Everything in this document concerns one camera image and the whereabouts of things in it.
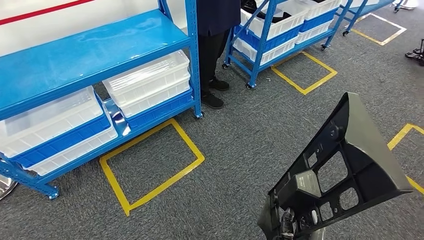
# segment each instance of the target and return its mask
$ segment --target blue rolling cart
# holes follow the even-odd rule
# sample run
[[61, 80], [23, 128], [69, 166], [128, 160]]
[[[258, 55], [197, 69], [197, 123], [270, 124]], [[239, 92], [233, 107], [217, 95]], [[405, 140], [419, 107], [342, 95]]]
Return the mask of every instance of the blue rolling cart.
[[[399, 12], [399, 9], [401, 8], [401, 4], [403, 3], [404, 0], [401, 0], [395, 7], [394, 7], [394, 13]], [[345, 19], [346, 21], [349, 22], [349, 26], [347, 26], [346, 30], [343, 32], [343, 36], [346, 36], [348, 33], [351, 32], [352, 27], [354, 26], [355, 22], [357, 21], [358, 18], [365, 16], [369, 13], [372, 13], [378, 9], [381, 9], [389, 4], [391, 4], [393, 1], [392, 0], [380, 0], [380, 2], [378, 2], [377, 4], [373, 4], [373, 5], [366, 5], [368, 2], [368, 0], [363, 0], [362, 4], [359, 7], [352, 7], [349, 8], [346, 4], [346, 6], [342, 6], [340, 5], [340, 8], [344, 9], [348, 9], [348, 12], [353, 14], [352, 18], [346, 17], [345, 15], [343, 15], [343, 19]]]
[[[337, 20], [337, 22], [335, 23], [333, 28], [329, 28], [326, 32], [321, 33], [318, 36], [315, 36], [309, 40], [306, 40], [300, 44], [296, 44], [294, 48], [292, 48], [291, 50], [283, 53], [282, 55], [274, 58], [271, 61], [268, 61], [267, 63], [261, 65], [261, 59], [263, 56], [263, 53], [267, 51], [267, 49], [269, 49], [270, 45], [272, 46], [273, 43], [273, 38], [267, 40], [267, 36], [268, 33], [270, 31], [270, 27], [271, 27], [271, 22], [272, 22], [272, 18], [273, 15], [272, 14], [267, 14], [264, 20], [264, 25], [263, 25], [263, 29], [262, 29], [262, 34], [261, 37], [258, 41], [258, 48], [257, 48], [257, 53], [256, 53], [256, 58], [255, 61], [252, 61], [248, 56], [246, 56], [245, 54], [243, 54], [242, 52], [238, 51], [234, 46], [234, 42], [237, 38], [239, 38], [241, 35], [245, 34], [246, 29], [249, 27], [249, 24], [253, 21], [253, 19], [258, 15], [258, 13], [264, 8], [264, 6], [269, 2], [268, 5], [268, 9], [267, 12], [268, 13], [274, 13], [276, 10], [276, 6], [277, 4], [283, 3], [287, 0], [264, 0], [262, 2], [262, 4], [257, 8], [257, 10], [252, 14], [252, 17], [246, 22], [246, 24], [244, 24], [243, 27], [239, 27], [236, 26], [234, 28], [231, 29], [231, 32], [229, 34], [228, 40], [227, 40], [227, 48], [226, 48], [226, 56], [225, 56], [225, 61], [224, 64], [222, 65], [223, 69], [227, 69], [228, 66], [234, 62], [237, 65], [239, 65], [241, 67], [241, 69], [243, 69], [246, 73], [248, 73], [250, 75], [250, 80], [249, 82], [246, 84], [246, 88], [247, 89], [252, 89], [256, 87], [256, 78], [258, 76], [258, 73], [262, 70], [267, 69], [268, 67], [274, 65], [275, 63], [278, 63], [279, 61], [289, 57], [290, 55], [293, 55], [294, 53], [300, 52], [303, 49], [316, 44], [320, 41], [322, 41], [323, 39], [327, 39], [327, 41], [321, 45], [321, 50], [325, 50], [327, 47], [330, 46], [330, 42], [332, 41], [334, 35], [336, 34], [337, 29], [339, 28], [343, 17], [345, 16], [345, 14], [348, 12], [349, 7], [352, 4], [353, 0], [349, 0], [346, 3], [346, 7], [342, 10], [340, 16]], [[334, 14], [336, 13], [336, 11], [331, 11], [331, 19], [333, 18]], [[243, 56], [251, 65], [252, 65], [252, 70], [250, 70], [247, 66], [245, 66], [243, 63], [241, 63], [237, 58], [235, 58], [235, 56], [233, 55], [233, 52], [236, 51], [238, 52], [241, 56]]]
[[49, 182], [59, 176], [190, 108], [203, 117], [196, 0], [185, 0], [188, 36], [172, 22], [166, 0], [158, 3], [158, 9], [0, 57], [0, 121], [183, 48], [190, 52], [191, 96], [152, 107], [153, 117], [142, 116], [145, 121], [136, 127], [129, 127], [108, 99], [104, 103], [118, 137], [43, 176], [28, 174], [0, 153], [0, 175], [54, 199], [59, 192]]

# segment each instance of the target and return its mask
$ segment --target white wall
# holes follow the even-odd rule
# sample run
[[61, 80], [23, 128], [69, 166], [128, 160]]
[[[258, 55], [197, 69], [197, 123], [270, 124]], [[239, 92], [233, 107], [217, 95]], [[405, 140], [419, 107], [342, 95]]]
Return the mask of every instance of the white wall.
[[[0, 20], [75, 0], [0, 0]], [[185, 0], [167, 0], [174, 22], [187, 26]], [[158, 8], [157, 0], [94, 0], [0, 25], [0, 56]]]

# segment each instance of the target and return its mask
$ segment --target plastic storage bin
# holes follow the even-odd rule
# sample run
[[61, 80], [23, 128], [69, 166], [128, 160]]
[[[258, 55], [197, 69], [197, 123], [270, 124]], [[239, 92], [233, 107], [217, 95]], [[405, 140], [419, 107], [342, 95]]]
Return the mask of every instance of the plastic storage bin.
[[[295, 42], [298, 39], [298, 36], [290, 39], [289, 41], [281, 44], [278, 47], [275, 47], [264, 54], [262, 54], [262, 59], [260, 61], [260, 65], [264, 65], [268, 63], [269, 61], [279, 57], [280, 55], [284, 54], [285, 52], [293, 49], [295, 47]], [[234, 41], [233, 46], [235, 49], [237, 49], [240, 53], [246, 55], [252, 62], [255, 62], [256, 60], [256, 54], [258, 51], [254, 49], [252, 46], [247, 44], [247, 42], [237, 38]]]
[[[100, 98], [98, 101], [99, 106], [101, 106], [102, 102]], [[44, 159], [60, 153], [61, 151], [110, 128], [111, 123], [107, 118], [107, 114], [107, 112], [103, 113], [87, 123], [79, 125], [57, 137], [12, 157], [10, 160], [21, 164], [25, 168], [31, 167]]]
[[192, 100], [192, 89], [189, 89], [188, 91], [185, 91], [133, 117], [126, 118], [125, 120], [130, 128], [139, 128], [141, 126], [145, 126], [146, 123], [163, 117], [166, 113], [171, 113], [172, 111], [177, 110]]
[[119, 106], [119, 109], [125, 118], [130, 118], [189, 90], [189, 81], [190, 73], [186, 71], [185, 75], [183, 75], [182, 78], [178, 79], [173, 84], [162, 86], [162, 88], [153, 92], [152, 94], [144, 95], [142, 98], [138, 98], [135, 101]]
[[324, 24], [321, 24], [319, 26], [316, 26], [312, 28], [311, 30], [305, 31], [305, 32], [299, 32], [299, 36], [296, 40], [296, 44], [300, 44], [304, 41], [307, 41], [313, 37], [316, 37], [322, 33], [325, 33], [328, 29], [330, 24], [333, 22], [333, 20], [330, 20]]
[[92, 86], [0, 121], [0, 152], [13, 158], [103, 114]]
[[38, 175], [44, 176], [115, 139], [118, 137], [118, 133], [115, 130], [112, 119], [108, 113], [106, 114], [106, 117], [110, 124], [108, 129], [97, 133], [96, 135], [89, 137], [86, 140], [81, 141], [78, 144], [75, 144], [74, 146], [67, 148], [66, 150], [63, 150], [37, 164], [34, 164], [31, 167], [24, 167], [23, 169], [34, 171]]
[[[262, 9], [263, 13], [267, 11], [267, 5]], [[289, 13], [291, 16], [281, 20], [276, 23], [271, 23], [269, 28], [267, 40], [270, 40], [280, 34], [283, 34], [290, 29], [297, 27], [303, 24], [305, 16], [308, 13], [309, 9], [306, 6], [301, 4], [296, 4], [295, 0], [288, 0], [282, 3], [279, 3], [275, 9], [274, 17], [282, 17], [283, 12]], [[246, 22], [252, 17], [252, 14], [240, 10], [241, 12], [241, 25], [244, 26]], [[249, 25], [249, 30], [252, 31], [257, 37], [262, 36], [262, 29], [264, 28], [264, 20], [258, 17], [255, 17]]]
[[[281, 44], [289, 41], [290, 39], [296, 37], [299, 33], [299, 30], [301, 29], [303, 25], [299, 25], [296, 26], [270, 40], [267, 40], [265, 42], [265, 46], [263, 47], [263, 50], [269, 51], [273, 48], [276, 48], [278, 46], [280, 46]], [[240, 30], [242, 29], [241, 26], [236, 26], [235, 27], [235, 32], [238, 33]], [[258, 50], [259, 49], [259, 42], [260, 42], [260, 38], [257, 37], [255, 34], [253, 34], [252, 31], [243, 31], [240, 33], [239, 35], [240, 39], [242, 39], [243, 41], [245, 41], [246, 43], [248, 43], [250, 46], [252, 46], [254, 49]]]
[[330, 12], [334, 9], [338, 9], [342, 0], [324, 0], [322, 2], [316, 2], [313, 0], [295, 0], [296, 3], [300, 6], [306, 7], [309, 9], [305, 16], [305, 20], [311, 20], [318, 16], [321, 16], [327, 12]]
[[[362, 5], [363, 2], [364, 2], [364, 0], [353, 0], [353, 2], [350, 4], [350, 8], [351, 9], [359, 8]], [[366, 2], [365, 6], [375, 5], [375, 4], [378, 4], [379, 2], [380, 2], [379, 0], [368, 0]], [[348, 3], [348, 0], [342, 0], [341, 1], [342, 6], [346, 6], [346, 3]]]
[[102, 82], [115, 104], [123, 107], [185, 78], [189, 63], [179, 50]]
[[336, 14], [338, 8], [328, 11], [322, 15], [316, 16], [310, 20], [305, 20], [303, 25], [301, 26], [299, 32], [306, 32], [311, 30], [321, 24], [325, 24], [331, 20], [333, 20], [334, 15]]

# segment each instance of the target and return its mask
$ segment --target black pants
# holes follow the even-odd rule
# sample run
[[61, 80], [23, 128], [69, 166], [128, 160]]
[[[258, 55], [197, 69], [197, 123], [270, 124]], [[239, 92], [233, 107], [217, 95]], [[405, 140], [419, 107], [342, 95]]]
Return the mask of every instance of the black pants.
[[200, 89], [209, 92], [209, 81], [215, 75], [217, 60], [224, 52], [230, 30], [213, 36], [198, 36]]

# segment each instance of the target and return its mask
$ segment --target yellow floor marking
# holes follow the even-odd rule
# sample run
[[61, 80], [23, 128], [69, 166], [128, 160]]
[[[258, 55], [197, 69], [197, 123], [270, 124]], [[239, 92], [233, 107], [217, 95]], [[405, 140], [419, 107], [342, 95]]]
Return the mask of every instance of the yellow floor marking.
[[274, 73], [276, 73], [278, 76], [280, 76], [280, 78], [284, 79], [288, 84], [292, 85], [296, 90], [298, 90], [299, 92], [301, 92], [302, 94], [306, 95], [308, 93], [310, 93], [312, 90], [318, 88], [319, 86], [321, 86], [322, 84], [324, 84], [325, 82], [327, 82], [328, 80], [330, 80], [332, 77], [334, 77], [337, 74], [337, 71], [332, 69], [331, 67], [329, 67], [328, 65], [326, 65], [325, 63], [323, 63], [322, 61], [316, 59], [315, 57], [313, 57], [312, 55], [301, 51], [300, 53], [304, 54], [306, 57], [308, 57], [309, 59], [311, 59], [312, 61], [314, 61], [315, 63], [321, 65], [323, 68], [327, 69], [330, 73], [328, 75], [326, 75], [325, 77], [321, 78], [319, 81], [315, 82], [314, 84], [312, 84], [311, 86], [307, 87], [306, 89], [301, 88], [299, 85], [297, 85], [295, 82], [293, 82], [292, 80], [290, 80], [290, 78], [288, 78], [286, 75], [284, 75], [282, 72], [280, 72], [277, 67], [279, 65], [281, 65], [282, 63], [288, 61], [289, 59], [293, 58], [295, 55], [292, 55], [286, 59], [284, 59], [283, 61], [271, 66], [272, 71], [274, 71]]
[[[170, 179], [162, 183], [160, 186], [156, 187], [154, 190], [143, 196], [141, 199], [137, 200], [135, 203], [130, 204], [125, 197], [124, 192], [121, 189], [121, 186], [119, 185], [115, 175], [113, 174], [111, 168], [108, 166], [108, 159], [112, 158], [113, 156], [127, 150], [128, 148], [134, 146], [135, 144], [143, 141], [144, 139], [148, 138], [152, 134], [162, 130], [163, 128], [172, 125], [175, 130], [178, 132], [178, 134], [181, 136], [181, 138], [184, 140], [184, 142], [188, 145], [188, 147], [191, 149], [191, 151], [196, 156], [196, 160], [192, 162], [190, 165], [188, 165], [186, 168], [172, 176]], [[159, 195], [161, 192], [163, 192], [165, 189], [167, 189], [169, 186], [174, 184], [176, 181], [180, 180], [182, 177], [190, 173], [193, 169], [195, 169], [197, 166], [199, 166], [203, 161], [205, 160], [205, 157], [200, 152], [200, 150], [196, 147], [196, 145], [192, 142], [192, 140], [189, 138], [189, 136], [184, 132], [184, 130], [181, 128], [181, 126], [178, 124], [175, 119], [171, 118], [162, 124], [150, 129], [146, 133], [134, 138], [133, 140], [127, 142], [126, 144], [114, 149], [113, 151], [103, 155], [100, 157], [100, 165], [103, 169], [104, 174], [106, 175], [107, 180], [110, 183], [110, 186], [112, 187], [113, 191], [115, 192], [116, 197], [118, 198], [119, 203], [121, 204], [123, 211], [125, 212], [125, 215], [127, 217], [130, 216], [130, 211], [140, 207], [141, 205], [147, 203], [148, 201], [152, 200], [154, 197]]]
[[356, 21], [355, 21], [355, 24], [356, 23], [358, 23], [359, 21], [361, 21], [361, 20], [363, 20], [363, 19], [365, 19], [366, 17], [368, 17], [368, 16], [374, 16], [374, 17], [376, 17], [377, 19], [380, 19], [381, 21], [384, 21], [384, 22], [386, 22], [386, 23], [388, 23], [388, 24], [391, 24], [391, 25], [393, 25], [393, 26], [395, 26], [395, 27], [397, 27], [399, 30], [397, 31], [397, 32], [395, 32], [393, 35], [391, 35], [391, 36], [389, 36], [386, 40], [384, 40], [384, 41], [378, 41], [378, 40], [376, 40], [376, 39], [374, 39], [374, 38], [372, 38], [372, 37], [370, 37], [370, 36], [368, 36], [368, 35], [366, 35], [366, 34], [364, 34], [364, 33], [362, 33], [362, 32], [360, 32], [360, 31], [358, 31], [358, 30], [356, 30], [356, 29], [354, 29], [354, 28], [352, 28], [351, 29], [351, 31], [352, 32], [354, 32], [354, 33], [356, 33], [356, 34], [359, 34], [359, 35], [361, 35], [362, 37], [364, 37], [364, 38], [366, 38], [366, 39], [369, 39], [369, 40], [371, 40], [371, 41], [373, 41], [374, 43], [376, 43], [376, 44], [379, 44], [379, 45], [381, 45], [381, 46], [384, 46], [384, 45], [386, 45], [387, 43], [389, 43], [390, 41], [392, 41], [394, 38], [396, 38], [397, 36], [399, 36], [400, 34], [402, 34], [403, 32], [405, 32], [407, 29], [406, 28], [404, 28], [403, 26], [400, 26], [400, 25], [398, 25], [398, 24], [396, 24], [396, 23], [394, 23], [394, 22], [391, 22], [391, 21], [389, 21], [389, 20], [387, 20], [387, 19], [385, 19], [385, 18], [383, 18], [383, 17], [381, 17], [381, 16], [377, 16], [377, 15], [375, 15], [374, 13], [368, 13], [368, 14], [366, 14], [366, 15], [364, 15], [364, 16], [361, 16], [361, 17], [359, 17]]
[[[424, 129], [422, 129], [419, 126], [407, 123], [391, 140], [390, 142], [388, 142], [387, 147], [388, 149], [392, 150], [393, 148], [396, 147], [396, 145], [398, 145], [398, 143], [408, 134], [408, 132], [411, 129], [415, 129], [418, 132], [420, 132], [421, 134], [424, 134]], [[412, 187], [414, 187], [415, 189], [417, 189], [420, 193], [424, 194], [424, 188], [421, 187], [418, 183], [416, 183], [412, 178], [410, 178], [409, 176], [406, 176], [406, 178], [408, 179], [409, 184], [411, 184]]]

